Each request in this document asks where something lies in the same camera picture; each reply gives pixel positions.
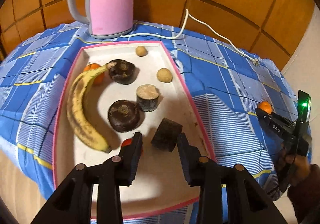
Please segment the person's right hand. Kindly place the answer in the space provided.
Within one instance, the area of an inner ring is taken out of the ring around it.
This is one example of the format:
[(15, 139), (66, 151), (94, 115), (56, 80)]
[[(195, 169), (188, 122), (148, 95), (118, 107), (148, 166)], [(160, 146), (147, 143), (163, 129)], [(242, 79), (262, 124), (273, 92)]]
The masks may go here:
[(288, 183), (290, 186), (296, 186), (305, 180), (311, 173), (311, 165), (306, 157), (301, 155), (290, 155), (287, 153), (287, 150), (282, 147), (276, 162), (276, 171), (279, 172), (287, 164), (290, 164), (293, 168), (293, 173), (289, 174)]

